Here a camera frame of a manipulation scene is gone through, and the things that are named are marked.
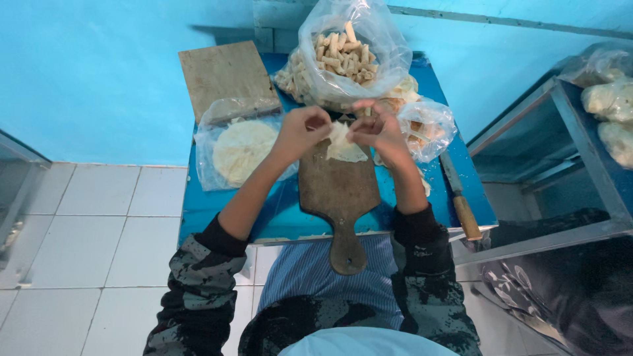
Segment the knife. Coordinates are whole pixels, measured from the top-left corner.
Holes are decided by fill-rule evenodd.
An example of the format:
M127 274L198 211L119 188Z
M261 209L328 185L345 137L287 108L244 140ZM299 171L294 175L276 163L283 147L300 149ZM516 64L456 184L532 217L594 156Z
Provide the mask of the knife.
M461 185L460 176L458 176L451 156L448 155L448 151L444 151L439 155L439 160L442 163L442 169L446 178L453 190L453 205L455 206L455 212L457 212L457 218L460 220L461 228L466 234L466 239L469 241L481 239L481 232L479 231L479 225L475 220L473 212L470 210L470 205L466 198L461 195L464 187Z

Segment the blue wall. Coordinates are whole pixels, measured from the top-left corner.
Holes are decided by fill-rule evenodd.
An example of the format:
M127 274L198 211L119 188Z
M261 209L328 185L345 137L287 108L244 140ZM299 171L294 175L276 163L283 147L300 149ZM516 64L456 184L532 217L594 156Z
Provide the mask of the blue wall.
M311 3L5 1L0 13L0 129L54 161L187 165L194 118L178 51L258 34L267 36L269 51L286 53L296 45ZM633 30L633 2L628 0L388 3ZM394 16L411 48L429 56L466 141L557 61L609 40Z
M53 161L187 165L194 116L178 51L241 33L225 28L252 37L252 5L4 1L0 129Z

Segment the camouflage sleeve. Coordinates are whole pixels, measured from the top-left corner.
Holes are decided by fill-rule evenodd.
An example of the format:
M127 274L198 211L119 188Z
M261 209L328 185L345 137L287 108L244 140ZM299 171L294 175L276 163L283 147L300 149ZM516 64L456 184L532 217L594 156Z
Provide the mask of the camouflage sleeve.
M475 325L455 280L448 231L431 206L403 215L396 209L392 245L398 272L391 279L404 315L400 331L432 340L462 356L480 356Z
M144 355L221 355L229 338L237 292L233 275L246 262L247 243L218 223L190 235L169 262L169 292Z

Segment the person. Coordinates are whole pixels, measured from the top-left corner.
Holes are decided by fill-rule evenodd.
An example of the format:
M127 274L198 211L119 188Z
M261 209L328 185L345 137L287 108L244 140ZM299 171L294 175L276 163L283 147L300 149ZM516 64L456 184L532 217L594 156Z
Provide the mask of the person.
M373 146L391 170L397 205L392 237L365 237L366 269L340 276L329 243L286 245L272 266L239 355L481 355L455 281L448 231L436 222L394 115L372 99L348 139ZM144 355L221 355L229 338L249 233L280 174L332 130L317 106L284 118L270 154L207 228L170 261L170 291Z

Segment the black cuff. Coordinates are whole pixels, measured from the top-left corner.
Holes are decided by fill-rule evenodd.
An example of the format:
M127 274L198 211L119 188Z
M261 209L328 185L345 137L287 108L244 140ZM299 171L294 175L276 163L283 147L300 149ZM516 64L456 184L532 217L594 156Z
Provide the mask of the black cuff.
M229 257L242 257L246 251L247 241L229 235L220 225L217 213L203 232L196 234L196 241L209 250Z
M404 247L433 243L444 236L442 227L435 220L431 203L421 212L405 215L395 207L394 238Z

